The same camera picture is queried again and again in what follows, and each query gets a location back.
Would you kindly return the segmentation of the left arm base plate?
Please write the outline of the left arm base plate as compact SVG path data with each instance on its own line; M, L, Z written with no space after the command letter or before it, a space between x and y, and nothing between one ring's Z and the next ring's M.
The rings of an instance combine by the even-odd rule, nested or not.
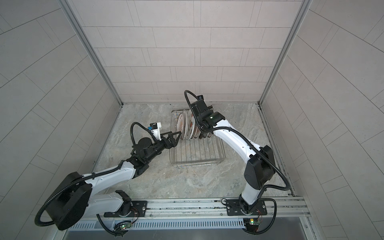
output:
M140 218L144 217L147 210L147 201L124 202L116 212L104 213L105 218Z

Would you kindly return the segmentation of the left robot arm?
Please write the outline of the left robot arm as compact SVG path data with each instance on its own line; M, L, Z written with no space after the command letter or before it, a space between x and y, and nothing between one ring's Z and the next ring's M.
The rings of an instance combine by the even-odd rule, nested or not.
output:
M116 190L106 195L99 195L99 192L142 175L163 150L177 146L181 132L167 132L160 137L155 141L150 138L139 140L131 157L120 161L116 167L86 175L68 174L39 209L35 224L39 227L56 225L59 230L66 230L83 217L93 215L139 216L140 212L134 210L132 199L124 191Z

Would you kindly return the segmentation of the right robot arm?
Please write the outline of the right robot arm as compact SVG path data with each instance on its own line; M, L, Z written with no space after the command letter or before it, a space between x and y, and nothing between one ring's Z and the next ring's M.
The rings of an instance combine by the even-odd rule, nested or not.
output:
M194 103L189 103L194 118L200 130L212 133L227 143L246 163L244 178L246 186L239 197L240 208L245 214L251 214L256 209L258 199L263 195L262 187L275 174L275 170L263 160L263 157L273 157L269 146L261 147L236 131L223 115L214 112L213 107L207 106L202 95L195 97Z

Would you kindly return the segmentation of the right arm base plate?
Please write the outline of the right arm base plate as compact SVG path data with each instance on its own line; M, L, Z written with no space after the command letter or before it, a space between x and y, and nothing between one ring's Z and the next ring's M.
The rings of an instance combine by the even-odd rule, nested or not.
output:
M268 214L266 204L259 200L248 209L246 204L241 204L239 199L222 199L225 203L228 216L266 216Z

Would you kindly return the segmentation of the white plate red characters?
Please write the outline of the white plate red characters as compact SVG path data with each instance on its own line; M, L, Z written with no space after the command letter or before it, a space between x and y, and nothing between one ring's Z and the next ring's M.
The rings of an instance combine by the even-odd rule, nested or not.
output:
M182 136L181 136L181 139L184 140L185 136L186 136L186 132L187 132L187 126L188 126L187 111L183 110L182 114L183 114L182 115L183 124L182 124Z

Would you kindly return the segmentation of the white watermelon pattern plate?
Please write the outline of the white watermelon pattern plate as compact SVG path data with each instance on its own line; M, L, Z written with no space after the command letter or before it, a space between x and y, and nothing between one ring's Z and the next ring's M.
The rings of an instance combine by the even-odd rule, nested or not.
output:
M190 140L192 138L194 128L195 128L195 117L192 110L188 111L187 117L188 117L188 125L186 128L185 140Z

